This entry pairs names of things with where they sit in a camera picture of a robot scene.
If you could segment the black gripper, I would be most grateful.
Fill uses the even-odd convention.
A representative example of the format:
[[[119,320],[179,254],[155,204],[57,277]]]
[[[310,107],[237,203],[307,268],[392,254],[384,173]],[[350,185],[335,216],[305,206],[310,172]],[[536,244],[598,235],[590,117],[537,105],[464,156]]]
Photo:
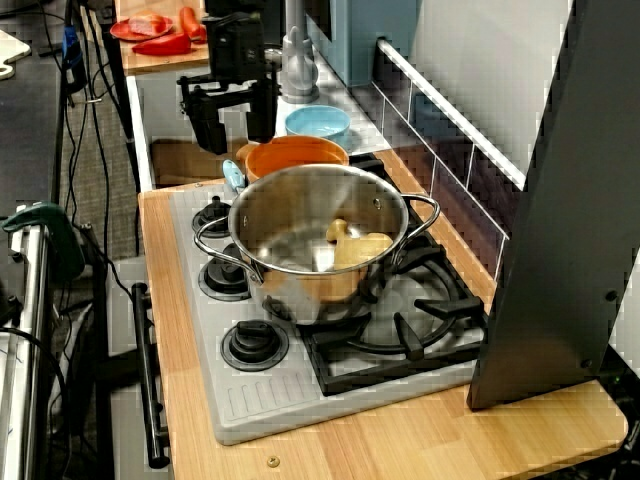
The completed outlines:
[[[190,115],[198,145],[227,152],[225,125],[218,110],[243,103],[248,139],[267,143],[275,136],[279,87],[276,69],[265,56],[263,26],[256,13],[232,13],[203,19],[210,72],[182,77],[182,107]]]

